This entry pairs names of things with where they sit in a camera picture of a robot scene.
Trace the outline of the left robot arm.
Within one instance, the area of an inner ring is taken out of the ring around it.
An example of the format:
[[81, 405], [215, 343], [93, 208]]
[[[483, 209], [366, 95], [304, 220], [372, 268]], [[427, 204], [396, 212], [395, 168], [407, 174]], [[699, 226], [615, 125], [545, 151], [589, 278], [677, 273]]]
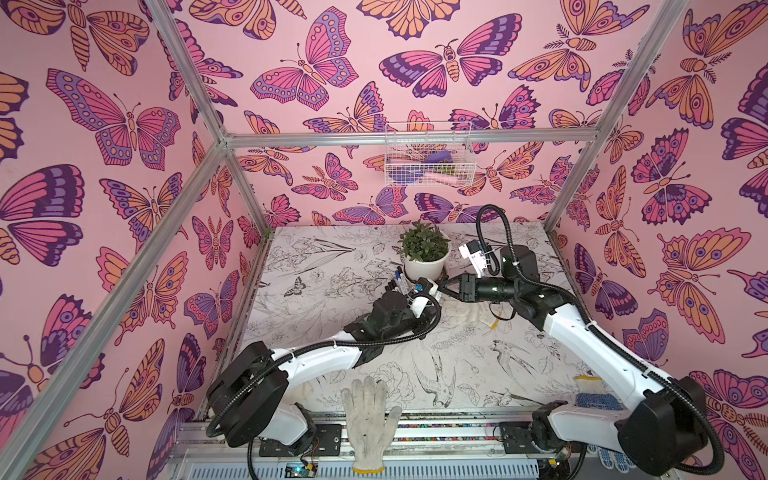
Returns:
[[327, 339], [287, 349], [270, 349], [262, 341], [247, 345], [207, 390], [212, 419], [206, 436], [222, 436], [231, 448], [259, 438], [305, 451], [316, 426], [305, 407], [284, 400], [288, 391], [364, 365], [387, 346], [422, 340], [441, 317], [439, 301], [428, 293], [387, 291], [369, 313]]

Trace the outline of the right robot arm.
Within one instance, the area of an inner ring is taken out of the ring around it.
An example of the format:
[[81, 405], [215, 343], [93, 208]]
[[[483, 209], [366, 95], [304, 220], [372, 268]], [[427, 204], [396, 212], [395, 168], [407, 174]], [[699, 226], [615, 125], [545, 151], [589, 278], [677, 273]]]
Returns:
[[705, 393], [690, 377], [674, 379], [628, 350], [587, 313], [569, 291], [525, 277], [461, 274], [440, 292], [465, 303], [508, 302], [539, 331], [576, 354], [618, 398], [619, 410], [552, 401], [536, 410], [533, 443], [554, 451], [567, 443], [594, 445], [627, 456], [641, 471], [672, 469], [714, 475], [725, 451], [705, 410]]

